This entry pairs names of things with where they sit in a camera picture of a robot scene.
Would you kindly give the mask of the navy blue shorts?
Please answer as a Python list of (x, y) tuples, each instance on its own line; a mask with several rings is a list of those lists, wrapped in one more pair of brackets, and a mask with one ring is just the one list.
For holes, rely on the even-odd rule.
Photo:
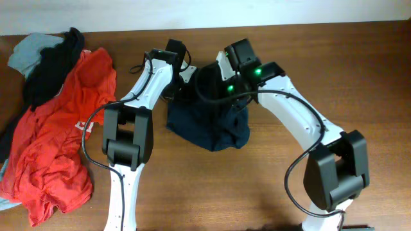
[(209, 151), (240, 149), (250, 137), (247, 105), (249, 99), (211, 104), (202, 101), (195, 90), (209, 99), (226, 97), (220, 66), (213, 62), (195, 71), (189, 83), (168, 101), (167, 129)]

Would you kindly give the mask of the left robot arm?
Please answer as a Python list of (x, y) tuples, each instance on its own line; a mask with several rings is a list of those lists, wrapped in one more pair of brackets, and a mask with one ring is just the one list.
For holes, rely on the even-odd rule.
[(136, 230), (139, 180), (153, 150), (152, 110), (165, 89), (182, 82), (189, 64), (185, 44), (170, 39), (166, 48), (144, 54), (141, 75), (118, 104), (104, 109), (102, 151), (111, 187), (106, 230)]

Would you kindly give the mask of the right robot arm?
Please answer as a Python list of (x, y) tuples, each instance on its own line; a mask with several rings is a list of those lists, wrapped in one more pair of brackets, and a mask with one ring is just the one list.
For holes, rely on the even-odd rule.
[(216, 61), (231, 100), (250, 97), (274, 114), (293, 135), (303, 154), (286, 170), (284, 188), (290, 194), (289, 177), (306, 159), (303, 186), (311, 200), (308, 209), (291, 201), (307, 217), (300, 230), (342, 230), (345, 211), (369, 186), (367, 142), (358, 131), (345, 132), (316, 110), (295, 88), (275, 62), (261, 63), (248, 39), (218, 53)]

